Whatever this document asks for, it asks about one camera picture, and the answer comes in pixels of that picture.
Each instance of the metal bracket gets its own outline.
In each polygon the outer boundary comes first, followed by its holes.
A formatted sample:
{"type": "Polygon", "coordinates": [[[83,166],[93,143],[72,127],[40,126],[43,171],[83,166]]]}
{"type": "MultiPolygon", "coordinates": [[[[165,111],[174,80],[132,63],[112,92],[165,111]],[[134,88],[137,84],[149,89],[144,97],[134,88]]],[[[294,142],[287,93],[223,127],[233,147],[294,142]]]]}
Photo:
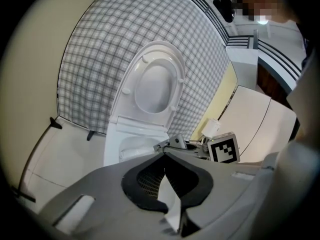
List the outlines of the metal bracket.
{"type": "Polygon", "coordinates": [[[30,195],[27,195],[25,193],[22,193],[20,190],[16,189],[14,186],[11,186],[11,190],[13,191],[13,194],[16,198],[19,198],[20,196],[28,199],[29,201],[35,203],[36,199],[34,197],[31,197],[30,195]]]}
{"type": "Polygon", "coordinates": [[[164,147],[173,147],[173,148],[188,150],[187,144],[181,134],[173,136],[167,140],[160,142],[157,145],[154,145],[153,149],[154,151],[159,151],[164,147]]]}
{"type": "Polygon", "coordinates": [[[95,134],[95,131],[94,131],[94,130],[89,131],[89,134],[88,134],[88,136],[86,137],[86,140],[89,142],[94,134],[95,134]]]}
{"type": "Polygon", "coordinates": [[[62,129],[61,124],[57,123],[56,120],[54,120],[52,117],[50,117],[50,127],[62,129]]]}

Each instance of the light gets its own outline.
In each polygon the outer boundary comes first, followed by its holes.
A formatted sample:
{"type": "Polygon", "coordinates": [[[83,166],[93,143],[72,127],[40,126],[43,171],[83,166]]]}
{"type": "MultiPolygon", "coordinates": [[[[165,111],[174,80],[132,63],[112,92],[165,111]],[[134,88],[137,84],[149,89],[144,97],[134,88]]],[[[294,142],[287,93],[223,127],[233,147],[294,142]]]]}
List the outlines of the light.
{"type": "Polygon", "coordinates": [[[269,20],[257,21],[261,25],[266,25],[269,20]]]}
{"type": "Polygon", "coordinates": [[[259,20],[257,20],[257,22],[261,25],[266,25],[268,23],[269,20],[267,20],[266,16],[260,16],[259,20]]]}

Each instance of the yellow surface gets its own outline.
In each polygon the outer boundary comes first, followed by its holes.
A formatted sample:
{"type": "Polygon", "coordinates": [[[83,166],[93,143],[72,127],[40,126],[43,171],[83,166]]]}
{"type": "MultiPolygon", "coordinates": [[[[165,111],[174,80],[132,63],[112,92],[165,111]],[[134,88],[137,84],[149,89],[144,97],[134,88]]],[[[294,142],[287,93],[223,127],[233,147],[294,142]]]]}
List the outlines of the yellow surface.
{"type": "Polygon", "coordinates": [[[232,66],[232,63],[230,62],[211,103],[209,104],[202,119],[192,133],[190,140],[198,140],[202,136],[201,131],[208,122],[208,119],[217,120],[219,118],[219,116],[225,109],[237,85],[237,82],[238,80],[235,70],[232,66]]]}
{"type": "Polygon", "coordinates": [[[94,0],[37,0],[0,65],[0,162],[17,187],[30,153],[57,117],[57,82],[69,37],[94,0]]]}

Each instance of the tiled floor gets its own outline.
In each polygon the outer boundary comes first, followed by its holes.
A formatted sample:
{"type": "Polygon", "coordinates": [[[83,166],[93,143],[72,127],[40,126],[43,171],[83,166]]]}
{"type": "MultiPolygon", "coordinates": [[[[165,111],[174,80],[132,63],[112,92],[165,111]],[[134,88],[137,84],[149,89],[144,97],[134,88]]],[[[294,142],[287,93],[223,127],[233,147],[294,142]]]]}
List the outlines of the tiled floor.
{"type": "Polygon", "coordinates": [[[32,156],[23,189],[36,203],[22,202],[38,213],[65,188],[103,166],[104,135],[87,141],[88,130],[59,118],[62,129],[50,128],[32,156]]]}

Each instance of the toilet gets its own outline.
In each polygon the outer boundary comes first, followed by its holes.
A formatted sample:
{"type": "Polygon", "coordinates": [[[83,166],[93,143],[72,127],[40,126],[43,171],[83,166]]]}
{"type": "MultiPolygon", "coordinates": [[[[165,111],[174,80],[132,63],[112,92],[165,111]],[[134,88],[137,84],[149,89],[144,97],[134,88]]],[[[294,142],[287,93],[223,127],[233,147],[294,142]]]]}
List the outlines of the toilet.
{"type": "Polygon", "coordinates": [[[152,41],[134,56],[113,101],[103,166],[153,154],[169,138],[185,75],[181,53],[168,42],[152,41]]]}

